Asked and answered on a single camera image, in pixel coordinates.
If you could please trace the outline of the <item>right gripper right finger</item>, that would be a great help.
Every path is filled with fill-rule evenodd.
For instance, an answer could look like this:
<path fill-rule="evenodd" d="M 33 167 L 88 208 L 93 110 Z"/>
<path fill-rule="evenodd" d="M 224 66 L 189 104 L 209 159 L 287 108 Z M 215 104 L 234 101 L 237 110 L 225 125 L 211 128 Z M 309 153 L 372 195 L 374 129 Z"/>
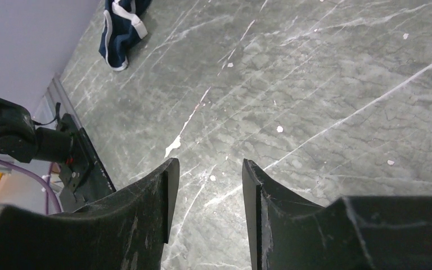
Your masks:
<path fill-rule="evenodd" d="M 253 269 L 432 269 L 432 196 L 313 203 L 242 163 Z"/>

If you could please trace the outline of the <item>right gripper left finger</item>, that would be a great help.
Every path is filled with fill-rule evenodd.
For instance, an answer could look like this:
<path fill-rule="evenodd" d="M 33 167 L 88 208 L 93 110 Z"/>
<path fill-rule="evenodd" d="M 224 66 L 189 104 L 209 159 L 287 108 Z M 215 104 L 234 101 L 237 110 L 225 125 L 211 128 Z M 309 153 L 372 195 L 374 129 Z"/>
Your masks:
<path fill-rule="evenodd" d="M 0 269 L 159 269 L 179 185 L 170 158 L 72 213 L 0 205 Z"/>

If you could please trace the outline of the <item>navy white crumpled underwear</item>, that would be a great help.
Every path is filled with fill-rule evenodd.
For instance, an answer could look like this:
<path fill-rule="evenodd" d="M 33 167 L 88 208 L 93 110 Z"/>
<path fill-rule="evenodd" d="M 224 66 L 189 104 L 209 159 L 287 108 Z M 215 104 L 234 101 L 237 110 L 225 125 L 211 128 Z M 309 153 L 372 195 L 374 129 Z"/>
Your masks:
<path fill-rule="evenodd" d="M 104 1 L 103 30 L 99 53 L 114 71 L 128 66 L 127 52 L 148 35 L 141 19 L 148 0 Z"/>

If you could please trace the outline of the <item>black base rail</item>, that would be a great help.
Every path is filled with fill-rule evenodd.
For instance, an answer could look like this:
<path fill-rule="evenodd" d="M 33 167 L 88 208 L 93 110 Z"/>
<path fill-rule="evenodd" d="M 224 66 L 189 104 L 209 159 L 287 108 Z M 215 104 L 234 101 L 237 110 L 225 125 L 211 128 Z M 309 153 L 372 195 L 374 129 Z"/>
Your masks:
<path fill-rule="evenodd" d="M 64 187 L 59 194 L 63 211 L 73 212 L 116 192 L 101 159 L 79 119 L 68 112 L 57 122 L 56 164 Z"/>

